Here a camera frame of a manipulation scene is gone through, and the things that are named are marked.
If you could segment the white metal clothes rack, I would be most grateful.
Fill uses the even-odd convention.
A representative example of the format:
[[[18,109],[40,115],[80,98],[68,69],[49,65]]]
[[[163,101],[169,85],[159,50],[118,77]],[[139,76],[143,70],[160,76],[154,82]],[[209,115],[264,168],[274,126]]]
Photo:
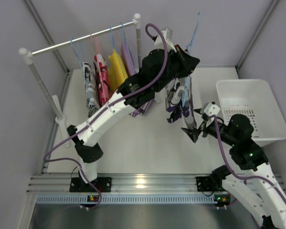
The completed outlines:
[[[137,40],[137,56],[138,56],[138,61],[141,61],[141,54],[142,54],[142,44],[141,44],[141,27],[142,27],[142,23],[141,23],[141,15],[139,13],[134,14],[132,21],[121,24],[121,25],[117,25],[114,27],[111,27],[109,29],[105,29],[102,31],[98,31],[95,33],[91,33],[76,39],[71,39],[69,41],[66,42],[62,42],[62,43],[58,43],[58,44],[53,44],[47,48],[43,48],[41,50],[37,50],[34,52],[31,52],[29,50],[27,50],[26,48],[20,48],[19,49],[19,55],[23,58],[23,61],[25,62],[25,64],[29,67],[30,71],[32,72],[33,76],[35,77],[41,91],[43,92],[45,98],[47,99],[48,103],[50,104],[52,111],[55,113],[56,117],[55,117],[55,122],[58,125],[58,129],[61,132],[61,136],[64,138],[67,138],[69,135],[67,133],[67,127],[66,127],[66,117],[62,112],[61,109],[61,104],[58,101],[57,96],[52,96],[48,89],[46,88],[43,80],[41,79],[34,63],[33,63],[33,57],[37,56],[39,54],[42,53],[46,53],[46,52],[54,52],[54,56],[56,57],[56,59],[58,59],[59,64],[61,65],[61,67],[63,68],[63,70],[65,71],[66,74],[69,73],[69,69],[66,67],[66,65],[63,63],[63,60],[58,52],[59,48],[62,47],[66,47],[75,43],[79,43],[79,42],[83,42],[85,40],[88,40],[90,38],[96,38],[98,36],[110,33],[112,31],[117,31],[120,30],[122,28],[126,28],[129,26],[135,26],[136,29],[136,40]]]

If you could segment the purple camouflage trousers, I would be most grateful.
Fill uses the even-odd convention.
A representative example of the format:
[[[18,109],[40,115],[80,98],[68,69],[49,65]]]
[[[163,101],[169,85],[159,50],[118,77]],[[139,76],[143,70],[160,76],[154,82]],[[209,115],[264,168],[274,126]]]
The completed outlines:
[[[191,76],[175,78],[165,87],[165,109],[168,123],[184,118],[186,127],[194,129],[197,127],[194,117],[194,104],[192,95]]]

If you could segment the blue hanger of lilac trousers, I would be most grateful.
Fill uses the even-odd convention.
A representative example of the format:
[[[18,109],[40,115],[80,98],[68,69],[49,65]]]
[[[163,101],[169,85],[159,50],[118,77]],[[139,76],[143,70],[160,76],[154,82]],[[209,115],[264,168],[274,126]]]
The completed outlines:
[[[133,64],[133,58],[132,58],[130,49],[129,49],[128,44],[127,44],[125,27],[124,27],[122,22],[120,22],[120,24],[122,26],[122,32],[120,32],[120,34],[121,34],[121,37],[123,38],[123,47],[125,49],[124,59],[126,60],[126,67],[128,70],[128,74],[129,74],[129,76],[131,76],[131,75],[135,74],[135,67]]]

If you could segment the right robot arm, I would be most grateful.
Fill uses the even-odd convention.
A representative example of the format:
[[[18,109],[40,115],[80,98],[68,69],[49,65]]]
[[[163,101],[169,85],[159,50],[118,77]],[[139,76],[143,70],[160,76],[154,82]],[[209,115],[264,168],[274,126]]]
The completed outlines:
[[[232,194],[262,229],[286,229],[286,194],[277,181],[262,148],[252,139],[254,127],[243,114],[227,125],[219,123],[220,108],[212,103],[195,109],[202,116],[198,128],[183,131],[195,143],[198,137],[217,139],[224,165],[213,170],[214,189]]]

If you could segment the yellow trousers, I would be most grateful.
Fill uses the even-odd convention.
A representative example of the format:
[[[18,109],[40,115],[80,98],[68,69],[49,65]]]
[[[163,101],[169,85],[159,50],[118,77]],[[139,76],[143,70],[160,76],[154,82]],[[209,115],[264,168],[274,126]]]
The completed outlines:
[[[118,87],[128,78],[128,74],[120,54],[115,50],[112,51],[112,55],[109,55],[109,61],[111,63],[108,70],[110,87],[111,91],[115,92]]]

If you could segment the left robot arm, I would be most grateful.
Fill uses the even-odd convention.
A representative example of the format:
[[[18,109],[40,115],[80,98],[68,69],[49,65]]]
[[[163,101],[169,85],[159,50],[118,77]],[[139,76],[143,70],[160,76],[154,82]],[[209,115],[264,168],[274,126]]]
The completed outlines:
[[[67,128],[80,157],[82,183],[97,179],[97,160],[103,156],[98,140],[124,116],[154,99],[173,79],[190,75],[200,60],[186,53],[179,45],[175,50],[152,50],[142,62],[138,73],[128,77],[86,122]]]

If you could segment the white plastic basket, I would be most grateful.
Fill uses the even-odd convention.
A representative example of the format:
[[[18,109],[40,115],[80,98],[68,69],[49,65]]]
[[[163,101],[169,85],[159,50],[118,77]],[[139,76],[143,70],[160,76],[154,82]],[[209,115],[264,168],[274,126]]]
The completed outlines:
[[[249,118],[252,139],[259,146],[286,140],[286,123],[269,84],[260,79],[220,80],[216,83],[225,124],[232,115]]]

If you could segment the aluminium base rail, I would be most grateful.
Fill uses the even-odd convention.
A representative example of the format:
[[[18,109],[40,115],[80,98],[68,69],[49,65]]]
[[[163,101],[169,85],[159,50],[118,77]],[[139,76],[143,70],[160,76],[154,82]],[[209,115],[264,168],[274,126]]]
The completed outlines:
[[[112,194],[198,194],[197,177],[207,174],[102,174],[111,179]],[[27,193],[69,193],[77,174],[42,174],[32,176]]]

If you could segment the lilac trousers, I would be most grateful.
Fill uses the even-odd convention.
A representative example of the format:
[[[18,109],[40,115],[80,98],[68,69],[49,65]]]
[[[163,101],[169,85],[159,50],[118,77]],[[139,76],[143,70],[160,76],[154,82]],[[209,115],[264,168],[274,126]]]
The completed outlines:
[[[133,64],[132,55],[131,55],[131,52],[130,52],[126,42],[122,42],[122,44],[121,44],[121,58],[122,58],[122,61],[123,61],[123,64],[125,66],[125,69],[126,69],[128,76],[130,77],[130,76],[136,74],[135,67]],[[153,102],[153,100],[146,102],[140,108],[138,108],[137,110],[132,112],[130,114],[130,116],[136,117],[138,115],[146,115],[149,107],[152,104],[152,102]]]

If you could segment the blue hanger of yellow trousers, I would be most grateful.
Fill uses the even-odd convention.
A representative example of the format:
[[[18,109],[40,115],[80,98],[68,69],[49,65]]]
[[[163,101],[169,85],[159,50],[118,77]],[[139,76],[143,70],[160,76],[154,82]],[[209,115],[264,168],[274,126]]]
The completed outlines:
[[[118,52],[117,52],[117,49],[116,49],[116,42],[115,42],[114,31],[113,31],[112,27],[110,28],[109,37],[110,37],[110,41],[111,41],[111,44],[112,44],[112,53],[109,56],[109,58],[116,58],[117,60],[119,60]]]

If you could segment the black white newsprint trousers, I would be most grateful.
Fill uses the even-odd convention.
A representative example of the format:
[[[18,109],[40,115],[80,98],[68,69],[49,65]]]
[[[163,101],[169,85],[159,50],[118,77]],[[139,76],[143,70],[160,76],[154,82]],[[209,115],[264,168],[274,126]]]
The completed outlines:
[[[95,72],[87,62],[82,62],[82,76],[85,87],[88,117],[91,117],[100,109],[100,104]]]

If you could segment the blue hanger of newsprint trousers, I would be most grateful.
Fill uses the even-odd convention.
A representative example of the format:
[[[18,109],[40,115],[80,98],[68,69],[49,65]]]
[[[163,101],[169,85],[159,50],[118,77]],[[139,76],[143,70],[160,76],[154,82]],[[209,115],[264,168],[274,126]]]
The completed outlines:
[[[71,37],[70,43],[71,43],[72,51],[75,54],[75,56],[77,57],[77,59],[78,59],[78,62],[79,62],[79,65],[80,65],[80,69],[82,71],[83,81],[85,83],[86,80],[85,80],[85,73],[84,73],[84,66],[83,66],[83,62],[84,62],[85,56],[84,56],[84,53],[83,53],[82,44],[81,43],[76,43],[77,44],[77,48],[75,48],[75,45],[73,44],[73,37]]]

